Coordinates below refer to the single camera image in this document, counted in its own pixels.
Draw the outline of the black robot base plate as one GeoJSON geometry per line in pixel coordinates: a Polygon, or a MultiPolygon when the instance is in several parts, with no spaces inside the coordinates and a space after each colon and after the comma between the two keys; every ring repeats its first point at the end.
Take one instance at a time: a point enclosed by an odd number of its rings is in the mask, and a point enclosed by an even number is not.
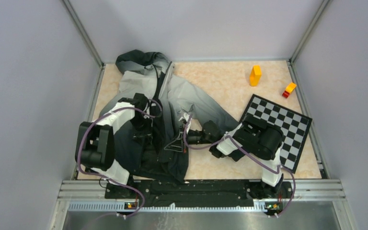
{"type": "Polygon", "coordinates": [[[260,180],[131,180],[128,188],[107,185],[106,199],[144,200],[145,207],[252,207],[258,200],[290,198],[291,182],[272,188],[260,180]]]}

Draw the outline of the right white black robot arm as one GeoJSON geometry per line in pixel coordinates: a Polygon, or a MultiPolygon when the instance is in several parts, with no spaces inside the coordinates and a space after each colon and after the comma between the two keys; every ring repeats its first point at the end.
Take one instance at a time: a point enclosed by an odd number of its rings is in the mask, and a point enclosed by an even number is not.
{"type": "Polygon", "coordinates": [[[262,192],[275,197],[281,192],[284,176],[280,170],[283,132],[280,128],[247,115],[234,130],[223,133],[209,120],[202,130],[191,130],[191,117],[181,118],[178,135],[164,148],[175,152],[188,149],[208,149],[216,158],[230,157],[234,161],[247,156],[262,167],[262,192]]]}

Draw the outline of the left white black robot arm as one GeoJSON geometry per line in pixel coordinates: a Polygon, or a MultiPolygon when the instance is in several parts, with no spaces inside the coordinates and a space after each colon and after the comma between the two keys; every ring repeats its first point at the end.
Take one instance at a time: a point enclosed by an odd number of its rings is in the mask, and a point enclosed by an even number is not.
{"type": "Polygon", "coordinates": [[[127,122],[133,127],[131,140],[146,144],[152,139],[152,120],[161,117],[150,114],[152,105],[162,106],[142,93],[133,98],[119,99],[103,116],[92,122],[82,122],[79,126],[76,163],[78,167],[89,169],[89,174],[100,176],[116,184],[116,192],[123,198],[134,193],[134,185],[129,182],[129,172],[115,159],[115,134],[127,122]]]}

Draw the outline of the grey black gradient hooded jacket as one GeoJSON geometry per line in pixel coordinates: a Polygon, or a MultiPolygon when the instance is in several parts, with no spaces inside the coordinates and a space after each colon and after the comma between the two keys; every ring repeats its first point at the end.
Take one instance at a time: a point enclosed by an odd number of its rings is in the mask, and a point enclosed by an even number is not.
{"type": "Polygon", "coordinates": [[[136,130],[126,122],[114,135],[115,159],[131,175],[158,180],[182,182],[189,165],[189,154],[166,149],[178,136],[180,117],[186,113],[204,124],[214,122],[220,132],[232,131],[238,125],[212,97],[173,72],[174,64],[160,52],[132,50],[115,62],[122,73],[116,96],[102,109],[111,110],[122,98],[136,93],[157,101],[150,108],[151,136],[134,139],[136,130]]]}

